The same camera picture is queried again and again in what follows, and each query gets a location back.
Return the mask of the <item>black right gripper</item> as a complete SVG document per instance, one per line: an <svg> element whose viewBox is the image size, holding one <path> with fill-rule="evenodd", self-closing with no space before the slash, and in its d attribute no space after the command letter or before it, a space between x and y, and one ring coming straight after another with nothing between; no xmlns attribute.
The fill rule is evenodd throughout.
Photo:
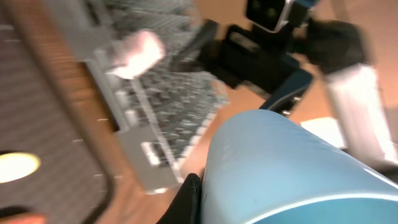
<svg viewBox="0 0 398 224"><path fill-rule="evenodd" d="M231 88L245 82L270 95L303 93L313 76L298 60L277 48L280 37L254 26L228 27L224 39L215 35L219 24L206 20L197 35L174 56L174 72L209 72Z"/></svg>

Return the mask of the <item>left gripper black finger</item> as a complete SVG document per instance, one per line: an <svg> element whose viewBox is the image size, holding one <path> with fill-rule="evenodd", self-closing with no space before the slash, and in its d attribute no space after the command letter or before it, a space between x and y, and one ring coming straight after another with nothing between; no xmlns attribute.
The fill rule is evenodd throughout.
<svg viewBox="0 0 398 224"><path fill-rule="evenodd" d="M157 224L199 224L201 187L201 178L189 174Z"/></svg>

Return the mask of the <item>light blue cup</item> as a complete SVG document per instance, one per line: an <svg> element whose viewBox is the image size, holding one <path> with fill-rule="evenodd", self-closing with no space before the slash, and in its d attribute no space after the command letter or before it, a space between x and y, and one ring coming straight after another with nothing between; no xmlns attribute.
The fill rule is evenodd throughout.
<svg viewBox="0 0 398 224"><path fill-rule="evenodd" d="M200 220L397 224L397 185L278 113L245 111L212 137Z"/></svg>

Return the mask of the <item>pink cup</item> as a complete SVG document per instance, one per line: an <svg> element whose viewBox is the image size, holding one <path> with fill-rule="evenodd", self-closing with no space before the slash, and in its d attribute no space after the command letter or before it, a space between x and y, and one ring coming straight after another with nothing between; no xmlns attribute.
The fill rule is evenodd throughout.
<svg viewBox="0 0 398 224"><path fill-rule="evenodd" d="M118 47L113 66L107 73L125 80L133 80L146 73L166 54L160 37L148 29L128 35Z"/></svg>

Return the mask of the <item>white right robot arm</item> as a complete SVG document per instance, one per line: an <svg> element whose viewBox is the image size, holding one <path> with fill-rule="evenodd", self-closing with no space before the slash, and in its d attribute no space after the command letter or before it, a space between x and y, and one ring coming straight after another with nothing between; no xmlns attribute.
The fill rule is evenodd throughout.
<svg viewBox="0 0 398 224"><path fill-rule="evenodd" d="M293 54L316 65L338 120L347 152L377 170L397 167L397 146L379 95L377 72L363 35L354 25L310 20L306 28L287 24L278 32L232 25L216 40L218 24L208 20L171 61L173 72L207 71L231 88L249 82L267 93L262 109L288 115L312 82Z"/></svg>

